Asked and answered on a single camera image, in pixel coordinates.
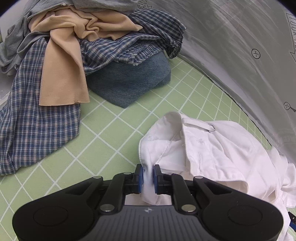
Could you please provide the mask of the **white pants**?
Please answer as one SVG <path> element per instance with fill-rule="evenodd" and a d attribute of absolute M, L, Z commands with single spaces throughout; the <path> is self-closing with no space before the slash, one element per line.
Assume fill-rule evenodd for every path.
<path fill-rule="evenodd" d="M 295 165 L 276 148 L 264 149 L 233 121 L 202 121 L 170 112 L 155 122 L 139 142 L 144 168 L 143 202 L 168 205 L 154 191 L 153 166 L 185 179 L 203 176 L 273 204 L 283 215 L 279 240 L 292 240 L 287 209 L 295 207 Z"/>

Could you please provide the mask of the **grey t-shirt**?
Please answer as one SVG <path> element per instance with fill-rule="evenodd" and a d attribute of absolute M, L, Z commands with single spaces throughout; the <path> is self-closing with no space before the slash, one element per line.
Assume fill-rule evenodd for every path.
<path fill-rule="evenodd" d="M 73 6 L 87 13 L 110 9 L 128 16 L 134 12 L 136 5 L 137 1 L 28 1 L 19 19 L 8 29 L 6 38 L 1 43 L 1 71 L 8 76 L 14 75 L 31 45 L 49 34 L 31 32 L 29 29 L 30 20 L 38 14 L 61 6 Z"/>

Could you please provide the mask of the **green grid mat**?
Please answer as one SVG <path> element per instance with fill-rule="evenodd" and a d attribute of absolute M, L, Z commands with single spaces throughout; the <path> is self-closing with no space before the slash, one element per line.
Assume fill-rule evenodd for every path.
<path fill-rule="evenodd" d="M 16 240 L 12 218 L 23 204 L 101 174 L 133 171 L 138 143 L 165 113 L 177 111 L 203 121 L 231 120 L 270 144 L 247 114 L 218 86 L 180 58 L 170 61 L 171 80 L 128 108 L 90 92 L 81 105 L 79 135 L 42 161 L 1 177 L 1 240 Z"/>

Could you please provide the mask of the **blue denim garment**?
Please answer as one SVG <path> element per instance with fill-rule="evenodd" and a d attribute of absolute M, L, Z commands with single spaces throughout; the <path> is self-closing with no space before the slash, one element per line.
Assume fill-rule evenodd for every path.
<path fill-rule="evenodd" d="M 171 80 L 171 67 L 164 52 L 159 52 L 139 65 L 111 62 L 86 76 L 87 86 L 106 101 L 127 108 L 148 91 Z"/>

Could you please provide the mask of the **grey printed sheet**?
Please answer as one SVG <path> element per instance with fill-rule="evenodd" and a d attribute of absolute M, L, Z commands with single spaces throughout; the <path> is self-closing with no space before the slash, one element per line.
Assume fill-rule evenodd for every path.
<path fill-rule="evenodd" d="M 139 1 L 178 18 L 181 55 L 295 162 L 295 10 L 279 1 Z"/>

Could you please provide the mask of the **beige cloth garment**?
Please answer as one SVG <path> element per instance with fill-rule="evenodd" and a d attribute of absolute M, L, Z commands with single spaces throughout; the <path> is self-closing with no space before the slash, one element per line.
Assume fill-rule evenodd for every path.
<path fill-rule="evenodd" d="M 48 32 L 40 85 L 40 106 L 88 103 L 86 76 L 80 39 L 117 40 L 142 26 L 117 11 L 106 9 L 87 13 L 73 6 L 61 6 L 33 17 L 31 32 Z"/>

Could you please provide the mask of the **blue plaid shirt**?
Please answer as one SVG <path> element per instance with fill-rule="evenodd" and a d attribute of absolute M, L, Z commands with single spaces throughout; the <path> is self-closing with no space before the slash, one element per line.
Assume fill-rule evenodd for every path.
<path fill-rule="evenodd" d="M 137 10 L 131 20 L 142 26 L 118 39 L 80 40 L 86 74 L 112 61 L 140 64 L 159 52 L 169 58 L 179 53 L 186 27 L 177 18 L 156 9 Z M 79 104 L 40 106 L 40 85 L 48 40 L 40 38 L 22 60 L 6 105 L 1 109 L 1 174 L 30 166 L 78 136 Z"/>

